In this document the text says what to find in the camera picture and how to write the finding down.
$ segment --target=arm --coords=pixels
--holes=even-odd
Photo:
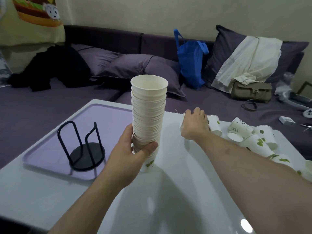
[[[82,196],[58,220],[49,234],[97,233],[111,203],[138,175],[143,162],[158,147],[148,144],[136,154],[131,150],[132,125],[128,125],[103,171]]]
[[[207,154],[232,199],[257,234],[311,233],[312,185],[274,163],[209,132],[207,116],[186,111],[181,135]]]

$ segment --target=blue bag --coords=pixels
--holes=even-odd
[[[179,37],[182,35],[177,29],[174,30],[174,38],[177,43],[177,56],[181,67],[181,74],[185,78],[185,84],[193,89],[199,89],[205,82],[201,79],[202,53],[209,53],[205,42],[184,41],[180,46]]]

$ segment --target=purple tray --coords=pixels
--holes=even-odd
[[[105,159],[107,161],[125,127],[132,122],[132,112],[131,110],[118,107],[92,104],[69,120],[76,123],[83,143],[84,137],[93,128],[94,122],[97,123],[101,142],[105,149]],[[69,154],[79,146],[79,141],[72,124],[66,125],[61,130],[61,136]],[[95,131],[88,138],[88,142],[98,143]],[[57,138],[56,130],[28,151],[24,155],[23,161],[27,165],[82,180],[92,180],[96,178],[104,168],[104,162],[102,162],[97,168],[87,172],[77,172],[71,169],[65,152]]]

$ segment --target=olive green bag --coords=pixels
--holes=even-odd
[[[246,103],[242,105],[245,110],[256,111],[258,106],[255,102],[268,103],[272,98],[272,86],[267,83],[250,83],[248,85],[242,85],[236,81],[232,88],[231,96],[233,99],[252,101],[254,109],[250,109],[246,106]]]

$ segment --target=white cloth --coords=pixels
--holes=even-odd
[[[224,62],[211,84],[231,93],[235,80],[243,85],[265,82],[276,70],[283,41],[247,36]]]

